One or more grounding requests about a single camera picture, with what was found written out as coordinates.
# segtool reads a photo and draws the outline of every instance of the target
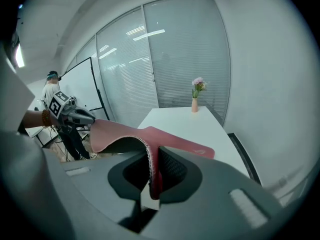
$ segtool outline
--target pink towel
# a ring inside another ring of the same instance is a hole
[[[95,153],[108,151],[109,145],[115,144],[118,140],[123,141],[124,138],[137,139],[145,146],[151,169],[150,196],[155,200],[159,199],[159,194],[162,192],[162,177],[158,169],[158,148],[160,146],[185,150],[209,159],[213,159],[215,155],[215,151],[210,147],[188,141],[152,126],[136,129],[103,119],[96,119],[91,126],[90,140]],[[130,146],[121,145],[117,147],[116,152],[127,152],[130,148]]]

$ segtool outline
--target man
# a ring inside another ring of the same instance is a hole
[[[60,90],[59,87],[59,76],[56,71],[50,71],[47,75],[47,83],[42,90],[42,100],[44,105],[48,108],[50,102],[56,92]],[[85,159],[90,159],[89,152],[86,151],[84,145],[82,144],[81,137],[75,126],[72,128],[67,126],[61,126],[58,129],[58,133],[62,139],[62,142],[70,155],[74,160],[80,160],[80,155]]]

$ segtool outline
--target vase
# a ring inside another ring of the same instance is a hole
[[[193,113],[198,112],[198,98],[192,98],[191,111],[192,111]]]

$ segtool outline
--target dark pants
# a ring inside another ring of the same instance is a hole
[[[74,158],[74,160],[80,160],[80,155],[86,159],[90,159],[89,152],[86,151],[84,145],[82,144],[81,137],[75,127],[72,127],[71,130],[70,128],[62,127],[59,130],[59,135],[63,141],[64,146],[66,147],[70,155]]]

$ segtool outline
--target bracelet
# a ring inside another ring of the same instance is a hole
[[[42,122],[44,126],[52,126],[52,122],[50,119],[50,111],[49,110],[43,110],[42,111]]]

